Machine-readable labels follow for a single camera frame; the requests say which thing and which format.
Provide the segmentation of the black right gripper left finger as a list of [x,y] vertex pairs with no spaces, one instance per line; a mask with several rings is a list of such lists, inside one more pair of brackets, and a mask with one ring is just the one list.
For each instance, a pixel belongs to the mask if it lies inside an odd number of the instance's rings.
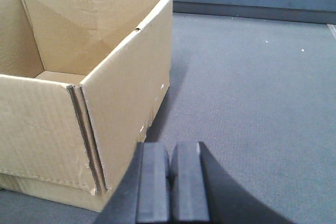
[[169,223],[169,157],[161,143],[138,143],[131,163],[94,223]]

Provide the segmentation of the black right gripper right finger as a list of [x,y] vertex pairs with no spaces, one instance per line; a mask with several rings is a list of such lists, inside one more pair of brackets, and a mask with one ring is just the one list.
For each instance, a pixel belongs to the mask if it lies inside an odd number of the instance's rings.
[[170,164],[173,223],[291,223],[223,169],[203,142],[177,143]]

